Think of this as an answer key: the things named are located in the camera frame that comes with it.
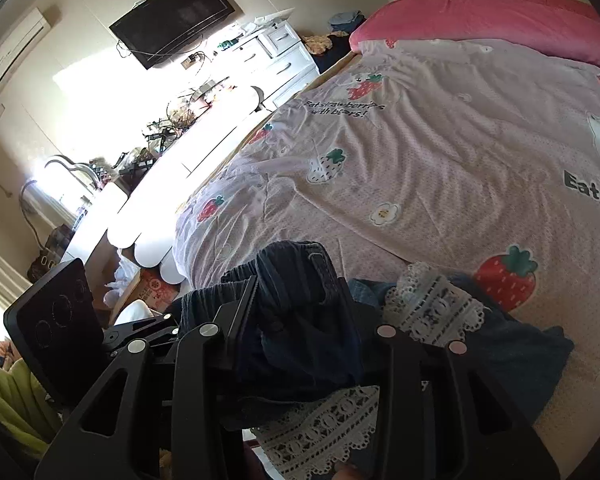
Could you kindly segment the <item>person's right hand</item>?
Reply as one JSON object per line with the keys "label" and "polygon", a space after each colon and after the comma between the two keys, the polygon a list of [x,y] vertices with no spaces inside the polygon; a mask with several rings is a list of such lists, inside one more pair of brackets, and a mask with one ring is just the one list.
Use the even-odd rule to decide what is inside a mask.
{"label": "person's right hand", "polygon": [[339,463],[336,464],[335,474],[331,477],[331,480],[367,480],[367,476],[356,467]]}

